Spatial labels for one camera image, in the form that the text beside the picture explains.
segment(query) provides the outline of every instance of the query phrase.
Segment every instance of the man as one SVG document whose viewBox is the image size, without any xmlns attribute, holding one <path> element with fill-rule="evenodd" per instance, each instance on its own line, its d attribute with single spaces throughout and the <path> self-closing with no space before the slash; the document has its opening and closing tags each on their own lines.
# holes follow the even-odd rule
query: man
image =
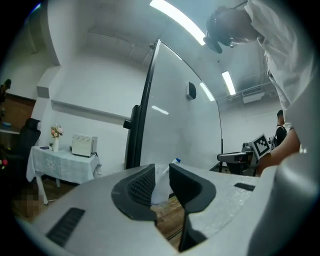
<svg viewBox="0 0 320 256">
<path fill-rule="evenodd" d="M 284 111 L 282 109 L 279 110 L 276 116 L 278 117 L 278 124 L 276 126 L 275 138 L 277 146 L 279 146 L 285 140 L 285 137 L 287 136 L 287 130 L 284 128 Z"/>
<path fill-rule="evenodd" d="M 315 47 L 289 13 L 271 0 L 249 0 L 245 10 L 218 7 L 209 17 L 203 39 L 221 53 L 219 43 L 231 48 L 258 41 L 267 56 L 270 80 L 276 87 L 286 123 L 286 110 L 308 86 L 319 83 L 319 62 Z M 299 151 L 300 141 L 290 127 L 287 136 L 259 162 L 257 174 Z"/>
<path fill-rule="evenodd" d="M 2 102 L 5 102 L 6 100 L 6 91 L 8 89 L 11 88 L 11 80 L 10 79 L 7 79 L 3 85 L 1 85 L 1 88 L 0 88 L 0 105 Z"/>
</svg>

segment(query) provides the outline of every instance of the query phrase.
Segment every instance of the tablecloth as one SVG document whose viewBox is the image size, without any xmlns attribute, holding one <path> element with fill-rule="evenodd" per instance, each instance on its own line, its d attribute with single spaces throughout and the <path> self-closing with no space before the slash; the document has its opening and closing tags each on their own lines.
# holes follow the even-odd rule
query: tablecloth
<svg viewBox="0 0 320 256">
<path fill-rule="evenodd" d="M 82 184 L 94 179 L 99 166 L 99 158 L 73 155 L 70 150 L 53 152 L 33 146 L 30 151 L 26 178 L 29 182 L 36 176 L 36 172 L 59 180 Z"/>
</svg>

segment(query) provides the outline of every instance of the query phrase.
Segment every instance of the floor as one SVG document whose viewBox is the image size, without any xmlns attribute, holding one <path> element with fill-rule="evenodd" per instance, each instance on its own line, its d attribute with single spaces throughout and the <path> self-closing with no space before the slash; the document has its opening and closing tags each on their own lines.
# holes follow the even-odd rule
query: floor
<svg viewBox="0 0 320 256">
<path fill-rule="evenodd" d="M 43 204 L 39 199 L 38 186 L 34 179 L 25 186 L 21 195 L 12 201 L 12 211 L 17 217 L 32 222 L 37 215 L 50 207 L 54 200 L 59 199 L 76 186 L 76 184 L 61 181 L 61 186 L 58 188 L 55 179 L 51 178 L 46 178 L 42 182 L 48 204 Z M 178 199 L 173 196 L 165 204 L 152 206 L 151 210 L 156 212 L 158 230 L 174 248 L 178 249 L 184 221 L 184 209 Z"/>
</svg>

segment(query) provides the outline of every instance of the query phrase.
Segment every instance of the vase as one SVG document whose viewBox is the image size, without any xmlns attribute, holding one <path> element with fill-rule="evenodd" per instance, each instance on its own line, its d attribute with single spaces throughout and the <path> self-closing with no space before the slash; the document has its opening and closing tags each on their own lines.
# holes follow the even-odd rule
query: vase
<svg viewBox="0 0 320 256">
<path fill-rule="evenodd" d="M 59 138 L 54 138 L 53 141 L 53 152 L 58 152 L 59 150 Z"/>
</svg>

